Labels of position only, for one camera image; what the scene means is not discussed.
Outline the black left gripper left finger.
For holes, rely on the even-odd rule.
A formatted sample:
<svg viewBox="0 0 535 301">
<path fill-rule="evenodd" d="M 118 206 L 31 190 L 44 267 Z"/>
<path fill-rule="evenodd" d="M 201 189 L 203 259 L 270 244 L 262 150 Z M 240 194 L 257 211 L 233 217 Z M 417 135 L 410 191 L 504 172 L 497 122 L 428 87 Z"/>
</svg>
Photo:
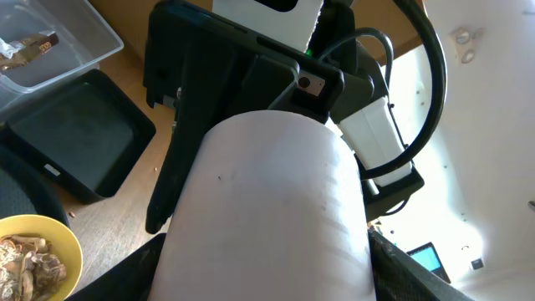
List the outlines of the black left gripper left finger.
<svg viewBox="0 0 535 301">
<path fill-rule="evenodd" d="M 66 301 L 147 301 L 165 239 L 156 235 Z"/>
</svg>

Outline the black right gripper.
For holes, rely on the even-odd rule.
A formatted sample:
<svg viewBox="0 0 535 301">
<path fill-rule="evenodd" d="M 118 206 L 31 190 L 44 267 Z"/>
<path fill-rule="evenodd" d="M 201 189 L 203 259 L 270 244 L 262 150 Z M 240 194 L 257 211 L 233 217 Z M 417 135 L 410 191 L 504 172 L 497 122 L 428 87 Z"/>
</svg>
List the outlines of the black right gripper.
<svg viewBox="0 0 535 301">
<path fill-rule="evenodd" d="M 242 112 L 286 110 L 340 122 L 375 98 L 374 60 L 335 1 L 162 1 L 150 12 L 143 84 L 149 106 L 175 101 L 176 128 L 147 207 L 155 234 L 176 208 L 204 135 Z"/>
</svg>

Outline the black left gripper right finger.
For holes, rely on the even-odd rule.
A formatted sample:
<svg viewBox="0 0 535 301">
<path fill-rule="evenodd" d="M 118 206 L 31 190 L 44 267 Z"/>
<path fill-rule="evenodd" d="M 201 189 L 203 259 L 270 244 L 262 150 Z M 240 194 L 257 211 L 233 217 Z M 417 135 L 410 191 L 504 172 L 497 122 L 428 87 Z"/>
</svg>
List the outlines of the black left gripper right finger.
<svg viewBox="0 0 535 301">
<path fill-rule="evenodd" d="M 377 231 L 368 230 L 368 237 L 378 301 L 473 301 Z"/>
</svg>

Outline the yellow bowl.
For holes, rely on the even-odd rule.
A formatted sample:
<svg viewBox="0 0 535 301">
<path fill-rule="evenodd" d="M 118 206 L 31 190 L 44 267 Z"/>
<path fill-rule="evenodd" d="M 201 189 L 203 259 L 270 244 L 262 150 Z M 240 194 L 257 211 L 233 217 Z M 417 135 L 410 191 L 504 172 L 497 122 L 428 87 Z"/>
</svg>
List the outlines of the yellow bowl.
<svg viewBox="0 0 535 301">
<path fill-rule="evenodd" d="M 52 243 L 52 254 L 66 266 L 67 277 L 49 300 L 65 300 L 76 288 L 83 270 L 82 248 L 74 233 L 51 217 L 25 214 L 1 220 L 1 238 L 11 235 L 41 237 Z"/>
</svg>

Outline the food scraps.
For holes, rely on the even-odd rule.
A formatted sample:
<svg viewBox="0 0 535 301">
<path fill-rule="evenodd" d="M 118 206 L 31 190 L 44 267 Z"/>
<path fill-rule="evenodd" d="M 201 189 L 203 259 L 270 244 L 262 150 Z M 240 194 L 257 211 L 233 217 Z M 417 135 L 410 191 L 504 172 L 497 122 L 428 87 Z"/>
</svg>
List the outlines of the food scraps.
<svg viewBox="0 0 535 301">
<path fill-rule="evenodd" d="M 43 301 L 56 294 L 67 268 L 41 237 L 1 238 L 1 301 Z"/>
</svg>

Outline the pink plastic cup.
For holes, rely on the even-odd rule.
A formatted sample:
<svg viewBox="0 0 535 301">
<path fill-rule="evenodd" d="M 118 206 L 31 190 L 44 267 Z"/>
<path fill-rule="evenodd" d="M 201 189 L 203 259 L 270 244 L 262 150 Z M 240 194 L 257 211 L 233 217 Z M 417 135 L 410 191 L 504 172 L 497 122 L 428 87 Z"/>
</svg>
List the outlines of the pink plastic cup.
<svg viewBox="0 0 535 301">
<path fill-rule="evenodd" d="M 233 116 L 205 136 L 172 216 L 152 300 L 375 298 L 359 171 L 308 117 Z"/>
</svg>

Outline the gold snack wrapper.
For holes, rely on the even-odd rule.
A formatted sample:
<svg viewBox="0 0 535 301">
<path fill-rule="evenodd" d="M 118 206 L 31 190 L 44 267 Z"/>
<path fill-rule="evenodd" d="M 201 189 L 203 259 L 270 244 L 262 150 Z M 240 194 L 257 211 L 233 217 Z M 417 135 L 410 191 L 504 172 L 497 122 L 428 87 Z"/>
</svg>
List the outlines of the gold snack wrapper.
<svg viewBox="0 0 535 301">
<path fill-rule="evenodd" d="M 15 53 L 11 59 L 5 59 L 1 55 L 2 71 L 23 67 L 34 61 L 57 45 L 59 37 L 54 31 L 43 31 L 21 40 L 13 41 L 19 41 L 24 45 L 24 48 Z"/>
</svg>

